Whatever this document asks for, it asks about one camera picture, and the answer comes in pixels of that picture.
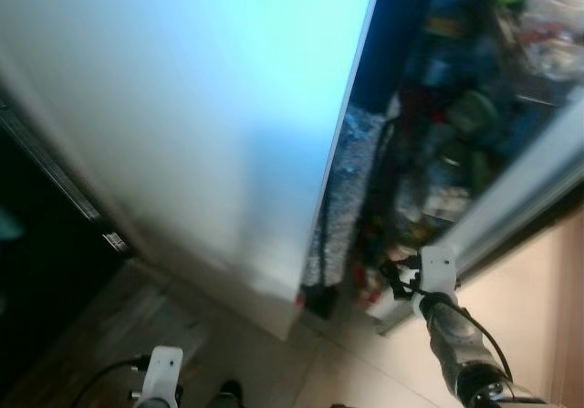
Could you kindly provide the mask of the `bubble wrap sheet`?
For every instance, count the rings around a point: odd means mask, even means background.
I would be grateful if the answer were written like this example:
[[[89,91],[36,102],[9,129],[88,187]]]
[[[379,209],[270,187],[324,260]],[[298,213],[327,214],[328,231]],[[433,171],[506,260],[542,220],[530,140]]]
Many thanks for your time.
[[[301,286],[333,287],[345,278],[377,150],[389,121],[385,113],[347,108],[329,167],[325,194],[310,242]]]

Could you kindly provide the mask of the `black robot left foot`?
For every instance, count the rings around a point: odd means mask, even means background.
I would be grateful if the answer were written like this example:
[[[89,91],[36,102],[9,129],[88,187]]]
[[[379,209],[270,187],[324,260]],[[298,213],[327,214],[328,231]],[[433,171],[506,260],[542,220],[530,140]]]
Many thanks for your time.
[[[242,384],[235,380],[223,382],[218,388],[218,393],[207,404],[207,408],[245,408]]]

